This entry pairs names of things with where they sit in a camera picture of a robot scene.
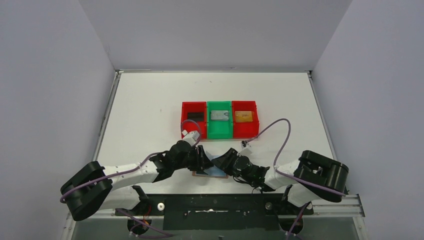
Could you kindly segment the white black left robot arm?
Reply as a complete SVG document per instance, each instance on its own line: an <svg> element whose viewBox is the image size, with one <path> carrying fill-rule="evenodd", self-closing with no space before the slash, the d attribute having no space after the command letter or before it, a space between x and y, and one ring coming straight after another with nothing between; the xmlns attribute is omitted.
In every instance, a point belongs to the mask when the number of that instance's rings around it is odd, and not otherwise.
<svg viewBox="0 0 424 240"><path fill-rule="evenodd" d="M212 167L203 146L179 140L169 150L151 153L141 162L114 166L87 163L61 187L59 201L67 205L75 221L111 209L140 216L150 204L141 183L166 180L180 169L195 172Z"/></svg>

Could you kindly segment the red plastic bin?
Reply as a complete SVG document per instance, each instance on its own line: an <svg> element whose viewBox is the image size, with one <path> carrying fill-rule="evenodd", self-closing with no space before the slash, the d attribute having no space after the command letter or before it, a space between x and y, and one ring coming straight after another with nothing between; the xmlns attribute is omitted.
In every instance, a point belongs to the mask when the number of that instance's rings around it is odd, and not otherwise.
<svg viewBox="0 0 424 240"><path fill-rule="evenodd" d="M257 104L252 100L234 100L231 102L233 118L233 139L249 139L259 133ZM235 111L252 111L253 122L235 122Z"/></svg>
<svg viewBox="0 0 424 240"><path fill-rule="evenodd" d="M204 112L204 121L196 122L200 127L201 139L207 139L207 102L206 101L185 101L181 106L181 123L187 120L188 112Z"/></svg>

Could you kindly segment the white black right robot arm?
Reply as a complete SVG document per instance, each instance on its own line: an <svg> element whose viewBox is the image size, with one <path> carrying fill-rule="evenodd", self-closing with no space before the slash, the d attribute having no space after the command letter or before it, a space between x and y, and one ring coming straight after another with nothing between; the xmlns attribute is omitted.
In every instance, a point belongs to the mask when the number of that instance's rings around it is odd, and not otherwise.
<svg viewBox="0 0 424 240"><path fill-rule="evenodd" d="M345 197L349 168L336 160L304 150L297 168L288 165L259 166L231 148L225 154L212 159L212 164L235 179L262 192L274 192L289 187L287 201L296 207L317 199L339 203Z"/></svg>

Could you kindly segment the tan leather card holder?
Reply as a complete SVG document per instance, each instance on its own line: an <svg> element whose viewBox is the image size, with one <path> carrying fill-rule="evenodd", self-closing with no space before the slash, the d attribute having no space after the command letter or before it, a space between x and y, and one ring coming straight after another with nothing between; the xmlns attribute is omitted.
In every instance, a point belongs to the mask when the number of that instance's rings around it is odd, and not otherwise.
<svg viewBox="0 0 424 240"><path fill-rule="evenodd" d="M204 170L196 170L192 172L193 177L205 177L205 178L217 178L217 179L228 179L229 175L224 171L220 170L216 166L212 166Z"/></svg>

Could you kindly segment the green plastic bin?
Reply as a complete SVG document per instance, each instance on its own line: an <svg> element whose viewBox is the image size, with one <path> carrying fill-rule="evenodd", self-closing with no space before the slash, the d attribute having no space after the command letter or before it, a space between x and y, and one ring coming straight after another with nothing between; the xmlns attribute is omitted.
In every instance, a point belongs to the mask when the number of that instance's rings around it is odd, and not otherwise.
<svg viewBox="0 0 424 240"><path fill-rule="evenodd" d="M224 110L229 111L228 121L210 120L210 112ZM207 102L207 138L210 140L222 140L233 138L233 113L231 101L208 101Z"/></svg>

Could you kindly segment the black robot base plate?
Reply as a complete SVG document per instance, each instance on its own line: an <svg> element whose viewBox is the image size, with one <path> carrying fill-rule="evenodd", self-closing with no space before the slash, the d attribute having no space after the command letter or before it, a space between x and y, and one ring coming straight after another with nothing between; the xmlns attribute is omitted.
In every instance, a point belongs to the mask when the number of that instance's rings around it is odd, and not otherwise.
<svg viewBox="0 0 424 240"><path fill-rule="evenodd" d="M283 220L292 223L299 213L312 215L288 202L284 193L151 194L132 209L118 208L116 215L161 217L163 230L276 231Z"/></svg>

